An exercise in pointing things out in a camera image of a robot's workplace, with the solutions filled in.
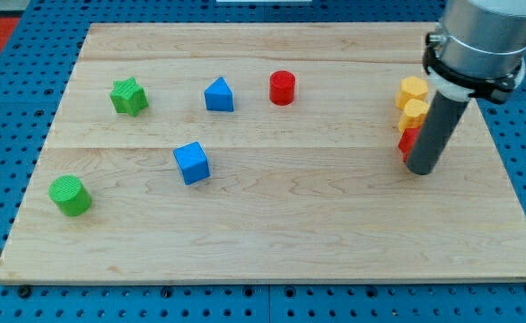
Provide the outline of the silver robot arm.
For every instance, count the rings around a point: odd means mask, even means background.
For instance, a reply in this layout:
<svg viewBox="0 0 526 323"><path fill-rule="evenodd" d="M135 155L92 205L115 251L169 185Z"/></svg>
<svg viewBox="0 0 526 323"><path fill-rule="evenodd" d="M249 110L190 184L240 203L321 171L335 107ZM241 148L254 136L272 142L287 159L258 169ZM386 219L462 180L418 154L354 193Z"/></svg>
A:
<svg viewBox="0 0 526 323"><path fill-rule="evenodd" d="M526 0L448 0L438 31L436 53L451 70L500 78L526 53Z"/></svg>

